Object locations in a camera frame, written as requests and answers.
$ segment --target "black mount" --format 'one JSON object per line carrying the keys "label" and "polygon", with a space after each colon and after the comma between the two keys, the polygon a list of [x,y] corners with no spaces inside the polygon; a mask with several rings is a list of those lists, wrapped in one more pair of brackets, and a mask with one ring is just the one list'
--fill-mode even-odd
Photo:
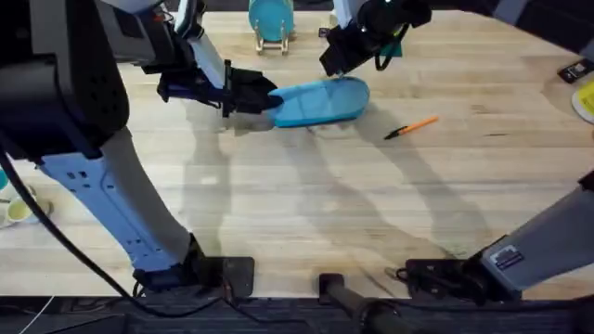
{"label": "black mount", "polygon": [[225,280],[237,297],[249,297],[253,291],[255,261],[251,257],[207,257],[192,235],[183,263],[160,272],[135,270],[134,278],[143,287],[155,292],[167,289],[201,286],[218,289]]}
{"label": "black mount", "polygon": [[364,298],[344,286],[340,274],[322,274],[318,278],[319,302],[340,307],[353,318],[362,333],[367,334],[428,334],[405,322],[394,305],[377,298]]}
{"label": "black mount", "polygon": [[469,260],[408,260],[394,279],[405,283],[413,300],[467,301],[477,305],[488,302],[513,302],[520,291],[508,291],[480,264],[482,253]]}

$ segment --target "pen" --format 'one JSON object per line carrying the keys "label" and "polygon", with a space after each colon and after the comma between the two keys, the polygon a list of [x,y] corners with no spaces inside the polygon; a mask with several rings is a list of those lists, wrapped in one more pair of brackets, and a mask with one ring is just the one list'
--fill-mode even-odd
{"label": "pen", "polygon": [[408,125],[408,126],[403,126],[401,128],[398,128],[398,129],[390,132],[390,134],[387,135],[387,136],[385,136],[383,138],[383,140],[390,140],[392,138],[398,137],[399,135],[407,134],[407,133],[409,133],[409,132],[411,132],[413,130],[419,129],[420,127],[423,127],[423,126],[425,126],[427,124],[431,124],[433,122],[437,122],[437,120],[439,120],[439,117],[433,116],[431,118],[428,118],[425,121],[417,122],[417,123],[414,123],[414,124],[411,124],[411,125]]}

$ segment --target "yellow object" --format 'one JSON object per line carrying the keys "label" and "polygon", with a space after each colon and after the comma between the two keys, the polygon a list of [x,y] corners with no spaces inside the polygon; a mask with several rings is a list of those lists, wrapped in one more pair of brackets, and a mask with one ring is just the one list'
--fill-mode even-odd
{"label": "yellow object", "polygon": [[586,122],[594,124],[594,81],[580,88],[572,98],[575,112]]}
{"label": "yellow object", "polygon": [[8,218],[13,221],[21,221],[31,216],[31,209],[22,199],[16,199],[8,207]]}
{"label": "yellow object", "polygon": [[414,124],[411,124],[411,125],[407,126],[406,128],[400,130],[398,132],[398,134],[399,135],[403,135],[403,134],[409,133],[409,132],[411,132],[413,130],[416,130],[416,129],[419,129],[420,127],[423,127],[423,126],[425,126],[427,124],[431,124],[433,122],[437,122],[438,120],[439,120],[439,118],[437,116],[433,116],[433,117],[431,117],[431,118],[429,118],[429,119],[427,119],[425,121],[414,123]]}

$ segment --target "light blue plate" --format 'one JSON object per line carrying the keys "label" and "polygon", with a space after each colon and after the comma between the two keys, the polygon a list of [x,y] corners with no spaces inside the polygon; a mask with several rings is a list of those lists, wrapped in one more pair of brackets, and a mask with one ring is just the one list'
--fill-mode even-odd
{"label": "light blue plate", "polygon": [[299,127],[353,120],[369,102],[367,84],[343,77],[279,88],[269,93],[284,103],[268,115],[277,127]]}
{"label": "light blue plate", "polygon": [[288,0],[251,0],[249,17],[253,29],[258,20],[260,35],[267,42],[282,40],[280,27],[283,20],[285,32],[293,31],[293,9]]}

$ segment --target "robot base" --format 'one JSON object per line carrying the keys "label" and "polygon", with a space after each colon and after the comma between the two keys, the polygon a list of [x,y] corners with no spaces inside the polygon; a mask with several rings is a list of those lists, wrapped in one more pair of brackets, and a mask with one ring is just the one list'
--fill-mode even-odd
{"label": "robot base", "polygon": [[408,294],[419,301],[514,302],[522,299],[520,291],[507,291],[479,275],[475,258],[469,260],[411,259],[406,273],[396,271],[394,279],[405,283]]}
{"label": "robot base", "polygon": [[207,288],[223,286],[223,279],[233,288],[235,297],[250,297],[253,292],[255,261],[251,257],[205,257],[200,259],[200,285]]}
{"label": "robot base", "polygon": [[143,287],[154,292],[189,286],[219,289],[227,283],[236,297],[249,297],[253,291],[254,267],[255,261],[251,257],[204,256],[198,241],[190,235],[183,263],[157,272],[136,269],[133,276]]}

